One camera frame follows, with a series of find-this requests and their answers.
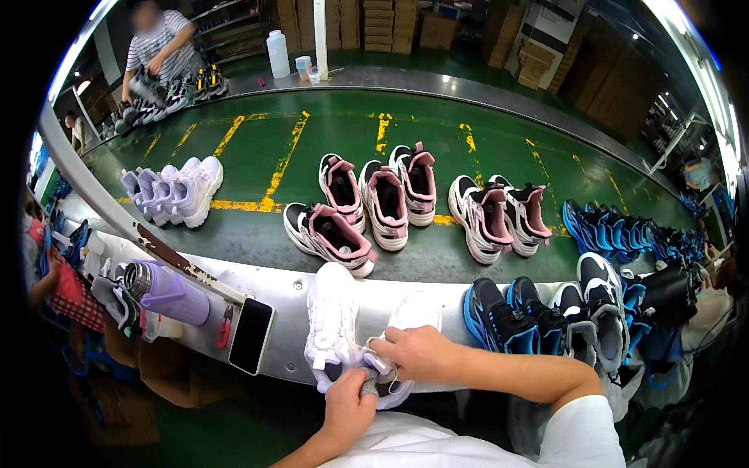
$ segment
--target plastic cup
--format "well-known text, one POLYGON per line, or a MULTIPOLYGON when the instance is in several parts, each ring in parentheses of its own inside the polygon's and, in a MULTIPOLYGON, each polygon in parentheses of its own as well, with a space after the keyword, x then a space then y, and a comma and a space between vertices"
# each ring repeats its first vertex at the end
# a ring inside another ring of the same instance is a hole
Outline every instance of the plastic cup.
POLYGON ((309 69, 309 82, 310 83, 312 83, 313 85, 319 85, 320 77, 321 77, 321 73, 317 65, 309 69))

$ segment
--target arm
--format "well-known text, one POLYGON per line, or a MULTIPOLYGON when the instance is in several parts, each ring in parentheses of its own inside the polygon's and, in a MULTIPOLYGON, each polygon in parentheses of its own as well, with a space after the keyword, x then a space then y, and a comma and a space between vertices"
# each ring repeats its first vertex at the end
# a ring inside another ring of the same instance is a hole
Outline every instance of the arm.
POLYGON ((366 379, 362 369, 348 369, 325 395, 325 422, 303 446, 276 462, 273 468, 317 467, 350 449, 375 418, 376 395, 359 397, 366 379))
POLYGON ((552 414, 576 398, 603 395, 595 371, 575 359, 490 353, 452 343, 432 326, 390 327, 385 338, 372 340, 369 347, 401 366, 399 378, 512 393, 550 403, 552 414))

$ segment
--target white shirt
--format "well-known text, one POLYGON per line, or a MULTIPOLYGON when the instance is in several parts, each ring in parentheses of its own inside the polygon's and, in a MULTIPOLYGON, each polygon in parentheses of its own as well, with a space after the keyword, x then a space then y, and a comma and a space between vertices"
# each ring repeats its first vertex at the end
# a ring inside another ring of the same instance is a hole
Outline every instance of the white shirt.
POLYGON ((377 413, 351 450, 322 466, 608 468, 625 462, 608 401, 590 395, 570 401, 551 417, 537 462, 485 440, 458 436, 427 419, 385 411, 377 413))

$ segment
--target stacked cardboard boxes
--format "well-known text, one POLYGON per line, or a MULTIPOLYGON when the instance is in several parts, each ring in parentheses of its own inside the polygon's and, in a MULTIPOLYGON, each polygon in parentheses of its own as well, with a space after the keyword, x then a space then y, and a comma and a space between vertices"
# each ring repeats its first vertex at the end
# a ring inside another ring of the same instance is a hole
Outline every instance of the stacked cardboard boxes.
POLYGON ((392 50, 392 0, 364 0, 364 50, 392 50))
POLYGON ((341 49, 341 14, 339 0, 325 0, 325 30, 328 50, 341 49))
POLYGON ((278 0, 281 32, 286 36, 286 49, 289 53, 302 50, 299 41, 299 20, 297 18, 297 0, 278 0))
POLYGON ((359 11, 359 0, 339 0, 341 47, 343 49, 359 49, 361 21, 359 11))
POLYGON ((416 29, 416 3, 418 0, 395 0, 395 20, 392 25, 392 51, 411 54, 413 31, 416 29))
POLYGON ((315 50, 315 12, 312 0, 297 0, 297 18, 302 50, 315 50))

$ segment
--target person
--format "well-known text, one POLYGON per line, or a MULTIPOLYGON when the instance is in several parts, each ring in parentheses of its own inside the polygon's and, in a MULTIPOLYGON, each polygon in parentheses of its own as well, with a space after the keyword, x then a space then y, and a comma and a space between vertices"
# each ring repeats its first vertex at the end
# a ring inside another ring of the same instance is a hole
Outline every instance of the person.
POLYGON ((683 175, 687 186, 698 192, 721 181, 721 173, 707 158, 702 158, 694 164, 685 164, 683 175))
POLYGON ((601 382, 576 359, 490 353, 454 344, 433 326, 389 327, 385 339, 373 339, 369 347, 398 363, 399 379, 507 392, 550 404, 540 458, 533 462, 411 414, 376 412, 377 396, 360 396, 366 372, 349 368, 326 393, 322 428, 275 468, 625 466, 601 382))
POLYGON ((94 134, 91 128, 86 125, 83 121, 83 116, 73 118, 73 111, 70 111, 65 115, 65 126, 70 129, 72 136, 70 137, 70 146, 76 149, 76 142, 81 143, 81 147, 78 148, 78 155, 83 156, 87 149, 91 149, 94 143, 94 134))
POLYGON ((203 59, 190 43, 195 26, 179 11, 162 11, 154 1, 140 1, 133 8, 130 20, 133 39, 122 79, 123 102, 133 104, 130 80, 140 67, 157 76, 164 88, 186 71, 204 67, 203 59))

